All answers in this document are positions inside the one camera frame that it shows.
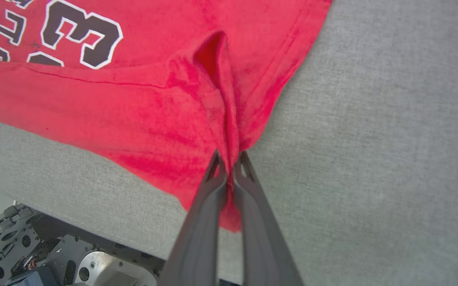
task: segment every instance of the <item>red jersey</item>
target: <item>red jersey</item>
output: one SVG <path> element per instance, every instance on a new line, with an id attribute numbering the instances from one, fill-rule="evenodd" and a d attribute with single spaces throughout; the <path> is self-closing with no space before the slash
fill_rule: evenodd
<path id="1" fill-rule="evenodd" d="M 230 170 L 258 140 L 330 3 L 0 0 L 0 122 L 107 157 L 188 209 L 215 149 Z M 231 192 L 220 222 L 240 228 Z"/>

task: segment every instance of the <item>red fabric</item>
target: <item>red fabric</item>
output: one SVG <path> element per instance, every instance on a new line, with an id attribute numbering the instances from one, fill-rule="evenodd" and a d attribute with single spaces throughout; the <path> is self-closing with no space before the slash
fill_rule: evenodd
<path id="1" fill-rule="evenodd" d="M 56 46 L 44 44 L 55 2 L 54 13 L 76 7 L 111 33 L 120 25 L 107 63 L 82 63 L 84 45 L 107 38 L 74 31 L 86 23 L 65 21 Z M 188 209 L 215 149 L 230 170 L 258 140 L 331 0 L 55 2 L 0 1 L 0 25 L 16 25 L 5 9 L 26 19 L 18 44 L 0 33 L 10 55 L 0 62 L 0 122 L 107 157 Z M 77 32 L 87 37 L 69 39 Z M 27 63 L 37 52 L 64 67 Z M 221 226 L 237 231 L 228 199 Z"/>

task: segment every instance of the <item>gray felt surface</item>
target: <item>gray felt surface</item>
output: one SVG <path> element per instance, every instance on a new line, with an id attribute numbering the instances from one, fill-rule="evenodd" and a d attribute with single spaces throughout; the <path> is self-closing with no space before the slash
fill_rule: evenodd
<path id="1" fill-rule="evenodd" d="M 458 1 L 335 0 L 249 154 L 307 285 L 458 286 Z M 159 257 L 185 217 L 114 163 L 2 124 L 0 190 Z M 220 276 L 241 282 L 241 236 L 220 239 Z"/>

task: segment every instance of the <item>metal plate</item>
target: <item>metal plate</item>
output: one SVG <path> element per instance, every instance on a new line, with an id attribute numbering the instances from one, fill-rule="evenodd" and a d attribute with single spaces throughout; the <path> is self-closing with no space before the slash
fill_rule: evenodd
<path id="1" fill-rule="evenodd" d="M 75 279 L 75 271 L 77 271 L 80 261 L 91 251 L 94 251 L 93 244 L 71 235 L 65 235 L 47 256 L 46 265 L 50 267 L 61 285 L 69 284 L 71 280 Z M 66 273 L 67 268 L 69 268 L 69 261 L 74 263 L 72 273 Z"/>
<path id="2" fill-rule="evenodd" d="M 156 286 L 153 274 L 136 264 L 102 251 L 87 254 L 80 262 L 75 283 L 86 286 Z"/>

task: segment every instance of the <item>gray table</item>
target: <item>gray table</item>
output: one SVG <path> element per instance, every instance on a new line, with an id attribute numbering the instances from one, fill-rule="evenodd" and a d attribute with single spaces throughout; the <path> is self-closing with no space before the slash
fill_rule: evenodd
<path id="1" fill-rule="evenodd" d="M 458 286 L 458 1 L 336 0 L 249 155 L 307 285 Z M 159 257 L 185 217 L 111 161 L 2 124 L 0 190 Z M 220 239 L 241 282 L 241 235 Z"/>

